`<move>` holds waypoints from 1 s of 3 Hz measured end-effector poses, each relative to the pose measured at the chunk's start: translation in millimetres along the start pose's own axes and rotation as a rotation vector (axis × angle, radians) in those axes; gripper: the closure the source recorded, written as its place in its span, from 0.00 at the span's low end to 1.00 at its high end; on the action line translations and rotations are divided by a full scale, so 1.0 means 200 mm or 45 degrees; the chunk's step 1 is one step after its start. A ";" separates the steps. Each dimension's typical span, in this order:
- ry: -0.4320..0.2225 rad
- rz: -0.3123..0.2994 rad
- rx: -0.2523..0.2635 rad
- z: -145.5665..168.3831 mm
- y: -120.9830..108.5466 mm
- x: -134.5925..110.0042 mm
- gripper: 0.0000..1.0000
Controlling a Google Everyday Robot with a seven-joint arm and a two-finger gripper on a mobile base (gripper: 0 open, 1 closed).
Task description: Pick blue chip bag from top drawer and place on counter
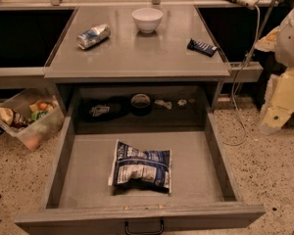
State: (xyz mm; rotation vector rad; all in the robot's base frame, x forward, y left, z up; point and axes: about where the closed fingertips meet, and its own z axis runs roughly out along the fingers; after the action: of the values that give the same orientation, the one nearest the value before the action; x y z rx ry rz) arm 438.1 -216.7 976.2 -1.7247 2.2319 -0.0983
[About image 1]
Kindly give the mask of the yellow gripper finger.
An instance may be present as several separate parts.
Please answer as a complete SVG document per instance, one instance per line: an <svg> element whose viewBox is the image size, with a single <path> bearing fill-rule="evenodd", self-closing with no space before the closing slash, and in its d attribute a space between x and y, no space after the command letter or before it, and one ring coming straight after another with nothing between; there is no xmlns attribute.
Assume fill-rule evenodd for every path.
<svg viewBox="0 0 294 235"><path fill-rule="evenodd" d="M259 129L264 134L275 133L293 114L294 68L288 68L282 75L272 74L269 78Z"/></svg>

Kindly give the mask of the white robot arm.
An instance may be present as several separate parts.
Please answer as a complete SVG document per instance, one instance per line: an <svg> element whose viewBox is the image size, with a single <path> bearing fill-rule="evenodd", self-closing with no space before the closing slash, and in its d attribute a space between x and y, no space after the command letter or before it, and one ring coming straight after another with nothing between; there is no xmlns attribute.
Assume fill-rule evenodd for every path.
<svg viewBox="0 0 294 235"><path fill-rule="evenodd" d="M282 75L270 77L261 109L259 129L264 134L272 134L294 114L294 7L280 26L259 40L256 47L273 50L276 61L286 66Z"/></svg>

